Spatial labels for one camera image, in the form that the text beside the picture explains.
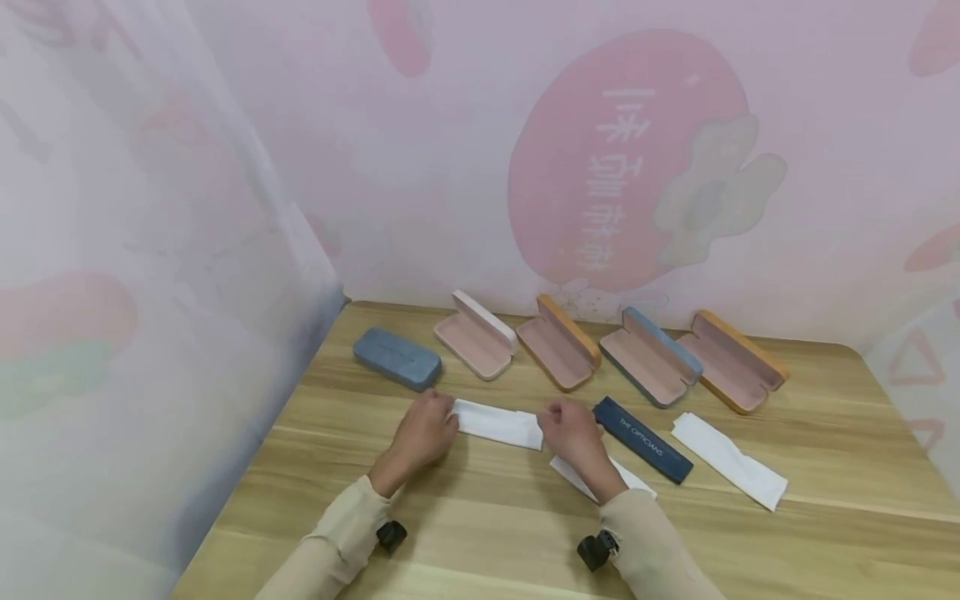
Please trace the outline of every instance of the pink circle graphic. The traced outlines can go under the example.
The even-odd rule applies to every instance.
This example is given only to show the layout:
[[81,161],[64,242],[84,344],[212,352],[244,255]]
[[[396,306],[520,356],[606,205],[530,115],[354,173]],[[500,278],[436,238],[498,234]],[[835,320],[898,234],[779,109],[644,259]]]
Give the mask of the pink circle graphic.
[[110,356],[136,329],[133,297],[116,277],[71,272],[0,290],[0,361],[35,356],[77,340],[106,344]]
[[367,0],[373,31],[394,69],[422,75],[433,51],[433,20],[426,0]]
[[917,77],[943,73],[960,62],[960,1],[939,0],[910,48],[910,72]]
[[701,126],[747,113],[736,74],[696,36],[650,30],[582,55],[540,96],[511,157],[523,259],[553,283],[583,277],[606,292],[663,275],[660,195],[690,165]]

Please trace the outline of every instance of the pink wall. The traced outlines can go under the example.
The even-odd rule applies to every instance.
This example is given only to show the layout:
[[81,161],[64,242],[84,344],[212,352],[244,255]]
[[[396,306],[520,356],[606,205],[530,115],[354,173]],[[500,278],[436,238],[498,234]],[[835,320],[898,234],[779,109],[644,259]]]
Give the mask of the pink wall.
[[521,312],[542,289],[866,349],[960,275],[904,268],[960,223],[955,5],[193,12],[355,298]]

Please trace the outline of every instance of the white cleaning cloth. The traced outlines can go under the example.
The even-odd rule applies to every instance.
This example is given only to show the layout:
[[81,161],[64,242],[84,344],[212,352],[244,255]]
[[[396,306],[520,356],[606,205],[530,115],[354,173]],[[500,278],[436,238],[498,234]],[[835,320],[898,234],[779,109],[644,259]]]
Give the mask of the white cleaning cloth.
[[[623,481],[627,484],[628,488],[631,490],[646,490],[653,494],[654,498],[657,497],[657,493],[654,492],[650,486],[643,483],[642,479],[626,470],[613,458],[610,459],[610,462],[613,463],[613,466],[616,467],[616,470],[620,471],[620,476],[623,477]],[[573,467],[570,466],[570,463],[559,456],[554,456],[553,460],[550,461],[550,467],[553,467],[560,475],[564,477],[564,479],[572,483],[577,490],[585,493],[589,499],[593,500],[594,502],[597,501],[596,496],[593,495],[593,493],[590,491],[590,488],[588,488],[587,484],[584,483],[584,480],[580,478],[580,475],[577,474],[577,471],[573,470]]]
[[705,420],[683,413],[673,421],[673,437],[764,508],[777,509],[786,491],[786,478],[741,452],[733,440]]
[[453,412],[460,416],[460,431],[495,442],[518,445],[532,450],[543,447],[543,432],[537,416],[522,411],[508,411],[457,398]]

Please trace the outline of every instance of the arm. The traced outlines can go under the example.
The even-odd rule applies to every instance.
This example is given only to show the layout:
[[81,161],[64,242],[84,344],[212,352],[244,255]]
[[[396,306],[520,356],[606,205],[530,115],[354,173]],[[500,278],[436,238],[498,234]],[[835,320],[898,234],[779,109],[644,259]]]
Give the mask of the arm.
[[550,449],[570,463],[597,498],[601,527],[620,546],[613,564],[634,596],[723,600],[653,496],[627,489],[586,406],[565,398],[554,400],[537,421]]
[[411,404],[391,444],[370,472],[327,507],[257,600],[334,598],[353,581],[376,546],[390,499],[420,468],[450,449],[460,429],[453,398],[428,390]]

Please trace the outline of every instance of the triangle graphic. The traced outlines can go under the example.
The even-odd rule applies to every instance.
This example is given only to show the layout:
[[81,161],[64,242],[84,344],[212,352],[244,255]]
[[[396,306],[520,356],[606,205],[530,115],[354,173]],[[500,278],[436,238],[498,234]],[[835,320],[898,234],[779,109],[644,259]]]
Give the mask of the triangle graphic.
[[929,452],[944,437],[947,426],[939,419],[911,419],[907,421],[910,430],[916,433],[928,433],[930,437],[923,442],[924,450]]
[[[923,359],[924,367],[919,371],[907,368],[904,363],[908,358],[912,358],[919,353],[919,358]],[[918,327],[914,327],[907,333],[900,348],[890,361],[887,368],[890,385],[940,385],[947,380],[947,374],[944,368],[937,360],[937,355],[930,345],[926,334]]]

